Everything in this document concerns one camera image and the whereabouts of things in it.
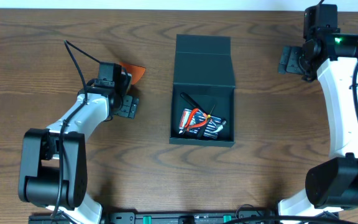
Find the orange object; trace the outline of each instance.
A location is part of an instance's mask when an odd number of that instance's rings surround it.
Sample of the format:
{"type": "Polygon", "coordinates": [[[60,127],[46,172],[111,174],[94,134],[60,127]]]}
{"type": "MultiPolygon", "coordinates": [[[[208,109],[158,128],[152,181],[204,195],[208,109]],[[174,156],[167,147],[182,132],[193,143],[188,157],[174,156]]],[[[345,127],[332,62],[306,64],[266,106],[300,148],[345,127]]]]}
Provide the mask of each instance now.
{"type": "Polygon", "coordinates": [[[186,125],[185,125],[185,129],[186,129],[187,131],[189,131],[189,129],[191,129],[191,128],[200,128],[200,127],[206,125],[207,122],[209,122],[209,121],[208,121],[208,118],[211,119],[211,115],[209,115],[209,114],[207,115],[207,114],[203,113],[203,116],[205,117],[205,120],[204,120],[203,122],[201,122],[201,123],[198,123],[198,124],[195,124],[195,125],[190,126],[191,120],[193,119],[193,117],[194,117],[194,115],[197,113],[197,111],[201,112],[198,108],[194,108],[194,109],[191,111],[191,113],[190,113],[190,115],[189,115],[189,118],[187,119],[187,123],[186,123],[186,125]]]}
{"type": "Polygon", "coordinates": [[[143,74],[146,72],[146,68],[144,67],[131,65],[124,62],[120,62],[119,64],[125,67],[128,73],[132,74],[132,83],[131,83],[132,85],[135,85],[140,80],[140,78],[142,78],[143,74]]]}

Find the green switch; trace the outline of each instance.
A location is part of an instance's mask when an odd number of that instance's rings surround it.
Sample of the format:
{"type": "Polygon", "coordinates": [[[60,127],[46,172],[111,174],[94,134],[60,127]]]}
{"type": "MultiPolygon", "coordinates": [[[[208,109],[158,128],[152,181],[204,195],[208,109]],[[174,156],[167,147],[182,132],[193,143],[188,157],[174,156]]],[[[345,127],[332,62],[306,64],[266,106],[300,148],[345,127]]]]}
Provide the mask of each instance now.
{"type": "Polygon", "coordinates": [[[223,222],[226,223],[228,221],[231,221],[231,215],[224,215],[223,216],[223,222]]]}
{"type": "Polygon", "coordinates": [[[143,224],[152,224],[152,217],[143,217],[143,224]]]}

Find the open box lid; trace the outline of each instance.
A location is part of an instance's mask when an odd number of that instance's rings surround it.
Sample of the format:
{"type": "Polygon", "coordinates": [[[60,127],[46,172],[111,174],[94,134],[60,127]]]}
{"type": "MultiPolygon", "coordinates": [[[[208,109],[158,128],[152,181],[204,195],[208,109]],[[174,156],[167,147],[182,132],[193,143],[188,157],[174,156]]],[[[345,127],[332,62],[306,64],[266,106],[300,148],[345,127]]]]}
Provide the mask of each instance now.
{"type": "Polygon", "coordinates": [[[235,88],[230,37],[178,34],[173,84],[235,88]]]}

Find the green led light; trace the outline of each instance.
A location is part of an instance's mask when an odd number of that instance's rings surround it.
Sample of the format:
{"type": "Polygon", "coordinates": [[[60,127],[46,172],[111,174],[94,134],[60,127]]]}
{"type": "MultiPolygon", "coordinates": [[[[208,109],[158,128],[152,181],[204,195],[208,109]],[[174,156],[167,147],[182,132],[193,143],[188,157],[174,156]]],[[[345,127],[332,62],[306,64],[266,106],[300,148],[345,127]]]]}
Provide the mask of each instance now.
{"type": "Polygon", "coordinates": [[[336,42],[337,44],[340,44],[340,43],[341,43],[341,41],[342,41],[342,38],[335,37],[335,42],[336,42]]]}

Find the white wall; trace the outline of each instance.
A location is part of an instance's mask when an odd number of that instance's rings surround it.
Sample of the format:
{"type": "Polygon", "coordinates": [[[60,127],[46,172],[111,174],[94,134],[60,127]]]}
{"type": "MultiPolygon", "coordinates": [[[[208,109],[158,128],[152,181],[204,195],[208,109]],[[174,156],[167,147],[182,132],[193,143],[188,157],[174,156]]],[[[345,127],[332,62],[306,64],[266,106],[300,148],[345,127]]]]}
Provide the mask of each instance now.
{"type": "MultiPolygon", "coordinates": [[[[0,8],[304,11],[319,0],[0,0],[0,8]]],[[[325,0],[358,11],[358,0],[325,0]]]]}

